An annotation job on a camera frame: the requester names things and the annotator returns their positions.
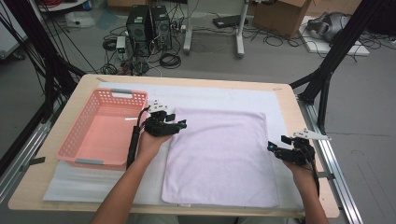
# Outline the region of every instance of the basket handle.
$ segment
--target basket handle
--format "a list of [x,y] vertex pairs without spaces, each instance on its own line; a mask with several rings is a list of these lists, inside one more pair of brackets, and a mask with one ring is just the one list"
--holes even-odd
[[103,161],[99,160],[88,160],[88,159],[76,159],[76,163],[93,164],[93,165],[103,165]]
[[123,89],[110,89],[113,93],[120,93],[120,94],[132,94],[131,90],[123,90]]

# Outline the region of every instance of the mesh basket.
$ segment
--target mesh basket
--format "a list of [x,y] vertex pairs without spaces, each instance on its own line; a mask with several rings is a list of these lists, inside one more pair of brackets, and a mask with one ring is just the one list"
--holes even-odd
[[124,170],[144,91],[95,89],[57,152],[73,166]]

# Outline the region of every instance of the computer tower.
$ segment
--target computer tower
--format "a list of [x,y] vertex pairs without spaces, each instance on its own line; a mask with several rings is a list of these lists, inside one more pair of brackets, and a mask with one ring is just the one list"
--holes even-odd
[[152,22],[154,26],[154,38],[158,50],[172,48],[170,20],[165,6],[151,8]]
[[148,57],[149,44],[153,39],[152,22],[148,6],[132,6],[126,22],[133,55]]

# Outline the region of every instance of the table leg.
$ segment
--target table leg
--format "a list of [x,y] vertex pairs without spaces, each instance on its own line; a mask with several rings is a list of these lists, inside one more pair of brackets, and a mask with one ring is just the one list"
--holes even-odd
[[244,0],[244,5],[242,7],[242,12],[241,12],[241,20],[239,22],[239,27],[237,29],[237,34],[236,34],[236,46],[237,46],[237,52],[238,52],[238,57],[242,59],[245,56],[245,50],[244,50],[244,41],[242,37],[242,32],[244,30],[244,25],[245,25],[245,18],[247,17],[248,13],[248,0]]
[[191,16],[193,9],[191,7],[191,2],[187,1],[187,24],[186,24],[186,35],[184,37],[184,46],[183,50],[186,55],[190,54],[191,48],[191,38],[192,38],[192,26],[191,26]]

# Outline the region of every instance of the towel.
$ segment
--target towel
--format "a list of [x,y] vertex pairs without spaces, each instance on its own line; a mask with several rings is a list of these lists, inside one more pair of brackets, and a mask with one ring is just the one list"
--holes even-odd
[[169,147],[167,203],[274,207],[279,204],[263,112],[176,108],[187,129]]

